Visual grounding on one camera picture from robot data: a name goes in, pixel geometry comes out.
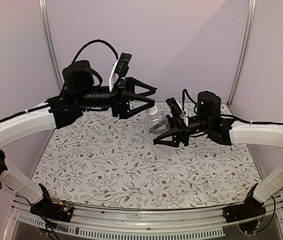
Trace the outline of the clear plastic bottle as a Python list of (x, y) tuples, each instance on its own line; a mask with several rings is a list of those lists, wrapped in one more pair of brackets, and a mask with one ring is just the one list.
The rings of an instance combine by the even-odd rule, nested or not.
[(173, 149), (165, 145), (154, 145), (153, 140), (170, 130), (169, 122), (162, 112), (154, 116), (148, 116), (147, 113), (144, 118), (144, 131), (146, 139), (157, 159), (169, 159), (173, 153)]

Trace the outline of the white Pocari Sweat cap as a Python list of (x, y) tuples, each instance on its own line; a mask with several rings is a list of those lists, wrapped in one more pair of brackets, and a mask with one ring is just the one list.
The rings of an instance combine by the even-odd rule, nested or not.
[(156, 115), (156, 114), (158, 114), (158, 113), (159, 113), (159, 109), (158, 109), (158, 107), (157, 107), (156, 104), (155, 104), (153, 107), (148, 108), (148, 109), (146, 110), (146, 114), (147, 114), (148, 116), (154, 116), (154, 115)]

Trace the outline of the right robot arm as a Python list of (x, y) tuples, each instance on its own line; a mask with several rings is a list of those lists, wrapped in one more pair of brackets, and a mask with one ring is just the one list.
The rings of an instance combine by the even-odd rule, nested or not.
[[(188, 117), (172, 97), (166, 100), (172, 116), (168, 119), (170, 130), (153, 140), (155, 145), (178, 148), (187, 146), (194, 134), (205, 133), (219, 145), (262, 145), (283, 149), (283, 122), (247, 121), (221, 113), (221, 98), (210, 91), (197, 95), (196, 115)], [(277, 191), (283, 189), (283, 164), (257, 183), (240, 206), (240, 214), (251, 218), (260, 206)]]

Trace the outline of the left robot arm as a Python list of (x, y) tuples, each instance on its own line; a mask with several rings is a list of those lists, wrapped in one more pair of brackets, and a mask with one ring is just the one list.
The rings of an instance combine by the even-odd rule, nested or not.
[(156, 88), (128, 77), (129, 62), (118, 59), (108, 85), (87, 60), (72, 62), (63, 72), (64, 90), (39, 105), (0, 119), (0, 183), (26, 198), (45, 217), (56, 213), (46, 188), (34, 183), (5, 158), (4, 147), (34, 134), (73, 124), (84, 112), (111, 110), (128, 119), (154, 106)]

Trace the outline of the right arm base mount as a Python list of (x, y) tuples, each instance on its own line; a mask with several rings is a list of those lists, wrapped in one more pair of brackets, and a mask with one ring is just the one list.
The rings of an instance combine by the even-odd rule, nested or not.
[(265, 213), (266, 208), (264, 207), (264, 204), (257, 201), (253, 197), (253, 193), (249, 193), (243, 203), (230, 204), (222, 209), (222, 216), (227, 223), (262, 216)]

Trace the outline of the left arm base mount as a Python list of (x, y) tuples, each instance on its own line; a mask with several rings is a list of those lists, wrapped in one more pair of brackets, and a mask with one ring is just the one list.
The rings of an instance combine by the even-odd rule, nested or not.
[(73, 204), (65, 200), (54, 203), (46, 187), (41, 183), (39, 187), (42, 190), (43, 199), (36, 204), (32, 204), (30, 213), (47, 219), (70, 223), (74, 212)]

